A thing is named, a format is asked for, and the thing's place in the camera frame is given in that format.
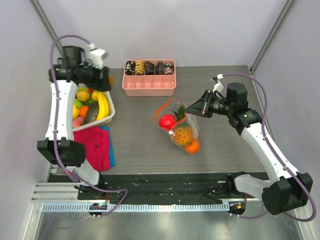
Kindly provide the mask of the white plastic fruit basket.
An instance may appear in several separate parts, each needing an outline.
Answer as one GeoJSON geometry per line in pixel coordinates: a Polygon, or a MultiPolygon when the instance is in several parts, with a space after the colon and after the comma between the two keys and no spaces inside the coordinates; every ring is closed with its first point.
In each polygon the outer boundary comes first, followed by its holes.
{"type": "Polygon", "coordinates": [[[73,105],[73,131],[106,125],[112,121],[115,113],[108,91],[99,92],[88,87],[79,87],[73,105]]]}

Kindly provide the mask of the dark grey eggplant toy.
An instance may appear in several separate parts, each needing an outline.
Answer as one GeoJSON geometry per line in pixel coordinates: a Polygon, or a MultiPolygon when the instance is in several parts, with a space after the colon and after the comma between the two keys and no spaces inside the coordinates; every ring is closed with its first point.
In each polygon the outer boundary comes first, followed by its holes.
{"type": "Polygon", "coordinates": [[[86,113],[86,123],[92,123],[97,119],[99,114],[99,104],[98,102],[94,102],[88,106],[88,111],[86,113]]]}

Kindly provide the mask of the yellow mango toy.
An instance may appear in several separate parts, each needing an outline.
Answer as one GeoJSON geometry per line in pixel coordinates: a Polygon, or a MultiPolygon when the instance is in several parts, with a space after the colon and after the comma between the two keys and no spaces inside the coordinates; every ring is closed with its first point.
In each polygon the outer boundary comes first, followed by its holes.
{"type": "Polygon", "coordinates": [[[87,91],[79,91],[76,94],[76,98],[81,102],[87,102],[90,99],[91,95],[87,91]]]}

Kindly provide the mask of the yellow banana toy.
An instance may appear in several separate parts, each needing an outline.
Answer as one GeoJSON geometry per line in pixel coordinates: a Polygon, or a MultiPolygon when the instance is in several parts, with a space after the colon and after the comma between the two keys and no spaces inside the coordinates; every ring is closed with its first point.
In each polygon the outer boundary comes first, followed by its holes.
{"type": "Polygon", "coordinates": [[[98,100],[99,112],[96,119],[102,120],[103,118],[108,117],[110,114],[109,104],[108,104],[107,98],[105,97],[105,94],[102,92],[97,92],[97,100],[98,100]]]}

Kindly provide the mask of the pink divided tray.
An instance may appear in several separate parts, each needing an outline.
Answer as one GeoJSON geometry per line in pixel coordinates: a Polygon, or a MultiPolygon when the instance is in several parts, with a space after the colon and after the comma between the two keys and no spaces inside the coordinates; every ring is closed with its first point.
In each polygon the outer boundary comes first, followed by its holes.
{"type": "Polygon", "coordinates": [[[164,97],[172,96],[177,87],[176,62],[170,58],[163,59],[128,59],[125,61],[123,69],[122,89],[128,97],[164,97]],[[127,61],[137,60],[149,61],[156,66],[158,62],[174,64],[174,74],[172,75],[126,75],[125,65],[127,61]]]}

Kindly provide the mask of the red apple toy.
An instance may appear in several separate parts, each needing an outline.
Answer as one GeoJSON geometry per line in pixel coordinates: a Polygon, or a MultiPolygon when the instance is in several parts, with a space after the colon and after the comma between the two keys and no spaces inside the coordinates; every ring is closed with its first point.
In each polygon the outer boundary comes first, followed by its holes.
{"type": "Polygon", "coordinates": [[[176,118],[172,114],[165,114],[159,119],[159,126],[163,129],[170,130],[176,123],[176,118]]]}

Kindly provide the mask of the yellow lemon toy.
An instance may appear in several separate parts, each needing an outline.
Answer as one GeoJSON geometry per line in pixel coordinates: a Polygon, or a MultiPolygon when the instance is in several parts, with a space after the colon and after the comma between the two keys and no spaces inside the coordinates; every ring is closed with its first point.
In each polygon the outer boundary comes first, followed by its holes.
{"type": "Polygon", "coordinates": [[[80,109],[74,104],[72,109],[72,118],[75,119],[79,116],[80,109]]]}

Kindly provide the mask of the clear zip top bag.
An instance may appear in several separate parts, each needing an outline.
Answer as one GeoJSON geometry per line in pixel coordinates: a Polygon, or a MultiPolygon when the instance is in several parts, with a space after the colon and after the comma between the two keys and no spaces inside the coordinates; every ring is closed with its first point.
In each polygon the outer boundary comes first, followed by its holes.
{"type": "Polygon", "coordinates": [[[157,109],[153,121],[171,140],[171,142],[189,155],[200,151],[197,119],[186,113],[187,104],[171,97],[157,109]]]}

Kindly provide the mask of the pineapple toy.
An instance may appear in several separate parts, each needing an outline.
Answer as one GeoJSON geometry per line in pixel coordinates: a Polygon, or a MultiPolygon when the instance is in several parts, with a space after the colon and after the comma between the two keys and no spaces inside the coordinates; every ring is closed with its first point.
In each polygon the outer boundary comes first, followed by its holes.
{"type": "Polygon", "coordinates": [[[185,105],[182,104],[172,110],[173,116],[176,119],[172,130],[172,139],[181,147],[188,146],[194,138],[193,128],[186,117],[185,108],[185,105]]]}

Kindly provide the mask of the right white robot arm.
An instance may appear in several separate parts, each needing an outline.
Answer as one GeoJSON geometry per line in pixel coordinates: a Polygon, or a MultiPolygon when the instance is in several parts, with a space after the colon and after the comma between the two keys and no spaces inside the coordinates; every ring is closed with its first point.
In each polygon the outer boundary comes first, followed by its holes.
{"type": "Polygon", "coordinates": [[[213,114],[227,116],[229,124],[250,145],[262,163],[268,180],[239,172],[227,177],[226,193],[233,198],[245,193],[261,200],[272,215],[304,207],[308,203],[313,179],[308,173],[300,173],[287,159],[279,161],[274,152],[275,143],[262,126],[257,111],[248,107],[248,92],[244,84],[228,84],[226,96],[217,87],[206,90],[202,97],[186,108],[186,112],[198,117],[210,118],[213,114]]]}

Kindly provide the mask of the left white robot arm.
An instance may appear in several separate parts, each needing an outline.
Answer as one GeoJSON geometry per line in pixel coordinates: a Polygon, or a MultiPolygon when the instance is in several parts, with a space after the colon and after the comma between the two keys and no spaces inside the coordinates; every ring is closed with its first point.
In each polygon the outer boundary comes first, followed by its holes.
{"type": "Polygon", "coordinates": [[[95,122],[101,122],[110,114],[106,94],[112,89],[109,69],[104,66],[106,51],[88,46],[88,56],[83,48],[64,46],[64,56],[51,64],[48,70],[51,88],[50,119],[43,140],[37,142],[38,151],[51,163],[59,165],[73,182],[89,187],[89,194],[100,200],[107,192],[102,175],[86,158],[85,146],[74,140],[73,121],[75,99],[80,94],[79,85],[89,88],[89,95],[96,95],[98,112],[95,122]]]}

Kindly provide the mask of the peach toy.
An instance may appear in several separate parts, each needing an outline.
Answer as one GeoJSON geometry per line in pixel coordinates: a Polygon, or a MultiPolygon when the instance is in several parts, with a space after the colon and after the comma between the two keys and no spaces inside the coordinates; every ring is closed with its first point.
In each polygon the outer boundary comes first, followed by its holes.
{"type": "Polygon", "coordinates": [[[85,120],[86,119],[81,116],[74,118],[72,120],[72,127],[75,129],[75,128],[82,126],[84,124],[85,120]]]}

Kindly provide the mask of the yellow brown sushi roll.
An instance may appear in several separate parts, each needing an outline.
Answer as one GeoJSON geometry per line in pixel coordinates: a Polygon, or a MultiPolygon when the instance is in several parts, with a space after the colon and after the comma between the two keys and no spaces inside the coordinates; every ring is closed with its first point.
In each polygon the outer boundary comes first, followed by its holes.
{"type": "Polygon", "coordinates": [[[135,63],[135,75],[144,75],[146,72],[146,64],[144,60],[137,60],[135,63]]]}

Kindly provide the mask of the magenta folded cloth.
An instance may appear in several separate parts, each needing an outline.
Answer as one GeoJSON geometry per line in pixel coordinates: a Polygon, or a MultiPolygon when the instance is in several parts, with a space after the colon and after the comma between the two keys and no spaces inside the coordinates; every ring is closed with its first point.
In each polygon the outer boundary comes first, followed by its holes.
{"type": "Polygon", "coordinates": [[[90,165],[98,172],[111,168],[111,143],[109,131],[101,127],[89,127],[73,132],[74,141],[83,144],[85,157],[90,165]]]}

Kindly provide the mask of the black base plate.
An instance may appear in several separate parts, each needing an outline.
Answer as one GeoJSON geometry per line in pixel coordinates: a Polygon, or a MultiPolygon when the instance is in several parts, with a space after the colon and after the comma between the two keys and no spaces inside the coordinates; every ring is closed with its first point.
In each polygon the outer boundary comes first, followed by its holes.
{"type": "Polygon", "coordinates": [[[103,175],[108,194],[77,187],[78,200],[109,200],[127,205],[206,205],[251,195],[232,192],[229,173],[159,173],[103,175]]]}

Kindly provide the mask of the dark purple sushi roll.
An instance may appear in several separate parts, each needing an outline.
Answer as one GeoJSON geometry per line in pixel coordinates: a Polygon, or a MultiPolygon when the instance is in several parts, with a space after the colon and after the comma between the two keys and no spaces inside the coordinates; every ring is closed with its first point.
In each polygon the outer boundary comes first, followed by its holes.
{"type": "Polygon", "coordinates": [[[145,62],[145,75],[154,75],[155,74],[155,65],[150,62],[145,62]]]}

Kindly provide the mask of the black floral sushi roll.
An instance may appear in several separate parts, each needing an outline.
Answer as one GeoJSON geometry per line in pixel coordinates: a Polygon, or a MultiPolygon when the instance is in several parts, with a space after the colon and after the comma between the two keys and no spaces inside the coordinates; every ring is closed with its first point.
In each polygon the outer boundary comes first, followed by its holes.
{"type": "Polygon", "coordinates": [[[128,60],[125,63],[125,74],[128,76],[133,76],[135,74],[136,63],[134,61],[128,60]]]}

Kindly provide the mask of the blue folded cloth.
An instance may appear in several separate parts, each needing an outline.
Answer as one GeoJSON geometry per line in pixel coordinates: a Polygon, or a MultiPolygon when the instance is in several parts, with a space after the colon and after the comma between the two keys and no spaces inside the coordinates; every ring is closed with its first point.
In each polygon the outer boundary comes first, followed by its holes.
{"type": "Polygon", "coordinates": [[[116,166],[116,161],[114,157],[114,150],[112,145],[112,138],[110,133],[110,128],[108,126],[101,126],[100,129],[108,132],[108,141],[109,141],[109,166],[110,168],[113,168],[116,166]]]}

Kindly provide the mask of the black pink floral roll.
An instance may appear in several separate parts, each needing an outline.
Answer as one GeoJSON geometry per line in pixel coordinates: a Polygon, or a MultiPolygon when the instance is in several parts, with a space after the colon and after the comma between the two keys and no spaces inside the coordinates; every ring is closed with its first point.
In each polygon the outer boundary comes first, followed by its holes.
{"type": "Polygon", "coordinates": [[[165,75],[173,75],[175,73],[175,67],[173,63],[165,63],[164,64],[164,74],[165,75]]]}

